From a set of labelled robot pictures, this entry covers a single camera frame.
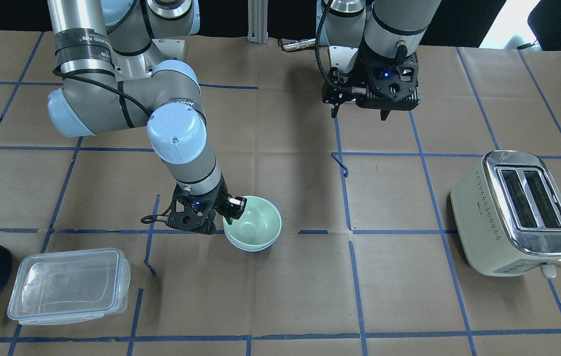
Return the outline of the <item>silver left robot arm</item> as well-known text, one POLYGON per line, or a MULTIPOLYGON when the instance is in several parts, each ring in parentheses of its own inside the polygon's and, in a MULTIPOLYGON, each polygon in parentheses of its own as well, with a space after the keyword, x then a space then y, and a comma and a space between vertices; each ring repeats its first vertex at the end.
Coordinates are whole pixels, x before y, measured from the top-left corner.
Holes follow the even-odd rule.
POLYGON ((416 54, 438 0, 322 0, 316 28, 315 60, 324 84, 323 103, 335 118, 342 104, 379 110, 411 111, 422 100, 416 54), (348 63, 325 70, 320 47, 355 48, 348 63))

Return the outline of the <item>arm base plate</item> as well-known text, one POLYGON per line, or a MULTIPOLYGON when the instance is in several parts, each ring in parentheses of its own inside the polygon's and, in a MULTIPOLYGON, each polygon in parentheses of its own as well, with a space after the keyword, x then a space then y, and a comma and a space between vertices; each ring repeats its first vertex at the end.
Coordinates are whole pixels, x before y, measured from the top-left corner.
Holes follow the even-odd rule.
POLYGON ((353 69, 357 52, 356 47, 330 46, 328 48, 330 67, 336 67, 342 72, 350 72, 353 69))
POLYGON ((154 68, 167 59, 185 59, 184 39, 152 39, 144 49, 135 52, 114 50, 112 60, 116 81, 149 78, 154 68))

